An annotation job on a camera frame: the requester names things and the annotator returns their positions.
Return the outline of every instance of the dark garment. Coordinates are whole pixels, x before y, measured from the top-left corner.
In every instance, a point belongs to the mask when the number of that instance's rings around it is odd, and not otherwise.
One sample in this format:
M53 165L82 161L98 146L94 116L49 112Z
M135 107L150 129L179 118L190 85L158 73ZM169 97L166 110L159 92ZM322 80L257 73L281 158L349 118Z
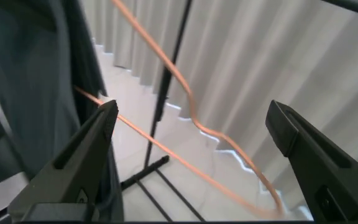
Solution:
M74 85L106 95L78 1L0 0L0 104L30 178L96 110ZM98 202L102 220L123 220L112 150Z

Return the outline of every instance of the orange cable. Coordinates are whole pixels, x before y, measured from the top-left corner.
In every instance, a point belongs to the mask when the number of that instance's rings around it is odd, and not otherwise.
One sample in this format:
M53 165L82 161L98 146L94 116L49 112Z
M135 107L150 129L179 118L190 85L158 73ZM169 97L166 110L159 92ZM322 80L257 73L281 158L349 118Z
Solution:
M257 177L262 181L262 183L266 186L267 190L272 195L275 203L276 203L276 210L266 210L262 208L258 208L255 205L250 204L249 202L246 202L243 198L240 196L234 194L229 189L225 188L225 186L221 185L219 182L216 182L214 179L209 177L208 175L202 173L197 168L192 166L191 164L187 163L186 160L182 159L178 155L176 155L174 152L169 150L169 148L165 147L158 141L156 141L154 138L150 137L148 134L143 132L141 129L133 125L131 122L129 122L127 119L125 119L123 116L119 115L118 118L126 123L131 128L135 129L139 134L141 134L143 137L147 138L152 143L156 144L158 147L163 149L166 153L171 155L172 157L178 159L184 166L192 170L195 174L198 174L200 177L202 177L204 180L208 181L210 184L214 185L216 188L218 188L220 191L222 191L224 194L232 198L233 200L237 201L241 205L248 208L251 212L261 216L261 217L269 217L269 218L277 218L283 214L283 207L280 200L280 197L276 193L275 189L273 188L273 185L266 179L266 177L263 175L263 173L255 166L255 164L252 162L252 160L248 157L248 155L240 148L240 146L235 143L230 137L226 136L223 133L220 133L218 131L208 129L205 126L203 126L196 117L196 103L193 98L193 92L191 91L189 84L186 82L183 75L179 72L179 70L176 68L176 66L170 61L170 59L164 54L163 50L158 46L157 43L149 36L149 34L144 30L144 28L136 21L136 18L129 12L127 7L123 5L123 3L120 0L111 0L116 7L123 13L123 15L127 18L128 22L131 23L134 29L138 31L138 33L143 37L143 39L150 45L150 47L154 50L154 52L158 55L158 57L164 62L165 66L172 72L172 74L175 76L175 78L180 82L183 89L186 91L189 104L190 104L190 115L191 120L193 121L194 125L202 130L203 132L210 134L212 136L215 136L217 138L221 138L225 141L227 141L245 160L245 162L250 166L250 168L255 172ZM76 87L78 91L80 91L82 94L87 96L89 99L93 100L97 104L103 104L103 102L94 96L90 95L89 93L79 89Z

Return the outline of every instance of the metal frame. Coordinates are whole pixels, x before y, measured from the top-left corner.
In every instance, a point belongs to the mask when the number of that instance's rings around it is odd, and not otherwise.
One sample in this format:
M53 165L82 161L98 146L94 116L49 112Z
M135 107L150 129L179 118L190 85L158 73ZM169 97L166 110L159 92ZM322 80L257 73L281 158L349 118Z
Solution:
M177 42L175 44L175 51L173 53L172 62L175 64L178 52L180 48L181 39L183 37L183 31L185 30L187 17L189 15L190 7L191 7L192 0L186 1L185 11L183 13L183 17L180 24L179 33L177 36ZM171 72L165 67L162 75L162 80L160 84L160 89L158 91L158 98L157 103L155 105L154 111L154 118L152 123L152 128L150 130L150 136L154 138L155 130L157 128L157 123L161 121L163 115L163 108L165 105L165 100L167 99L168 89L170 86L172 74ZM147 175L151 174L152 172L156 172L165 183L172 189L172 191L182 200L182 202L193 212L193 214L202 222L205 222L205 219L196 211L196 209L190 204L189 201L179 192L179 190L164 176L164 174L159 171L158 168L162 167L169 161L169 156L163 156L158 161L154 162L153 164L149 165L150 154L152 152L152 142L148 142L147 144L147 152L145 155L144 161L144 168L138 172L137 174L133 175L132 177L128 178L127 180L121 182L121 190L125 190L130 186L137 184L148 196L148 198L153 202L153 204L157 207L160 213L167 219L167 221L172 222L173 220L169 217L166 211L161 207L161 205L154 199L152 194L146 189L146 187L140 181L142 178L146 177Z

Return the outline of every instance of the white floor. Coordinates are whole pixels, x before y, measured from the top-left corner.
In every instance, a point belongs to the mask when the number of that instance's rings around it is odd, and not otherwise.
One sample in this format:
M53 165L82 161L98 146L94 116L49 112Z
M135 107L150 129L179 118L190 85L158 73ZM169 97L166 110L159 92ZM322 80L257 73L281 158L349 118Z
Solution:
M156 101L151 88L140 86L131 71L113 67L112 55L102 53L101 46L97 46L96 51L108 94L117 100L119 113L148 133ZM233 155L215 151L217 142L201 135L191 121L180 120L178 114L178 109L165 106L155 136L157 140L249 202L274 208L271 196L260 193L254 174L244 171ZM125 180L141 170L147 141L118 121L113 143L119 178ZM153 147L151 162L164 155L161 149ZM161 171L207 221L260 220L174 159ZM156 173L142 183L173 220L198 221ZM138 185L125 190L123 197L126 221L165 221ZM295 215L288 213L284 219L295 219Z

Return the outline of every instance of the white curtain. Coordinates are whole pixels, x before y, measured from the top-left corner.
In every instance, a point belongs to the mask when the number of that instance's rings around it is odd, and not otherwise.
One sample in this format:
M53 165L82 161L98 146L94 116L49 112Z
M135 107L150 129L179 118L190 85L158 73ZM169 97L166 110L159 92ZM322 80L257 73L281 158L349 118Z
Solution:
M84 2L96 43L114 54L114 65L158 90L162 63L120 12L109 0ZM171 57L186 1L124 3ZM193 0L177 67L201 122L237 141L288 208L305 201L265 127L271 100L290 105L358 160L358 14L322 1ZM169 97L188 118L176 80ZM221 141L218 149L231 148Z

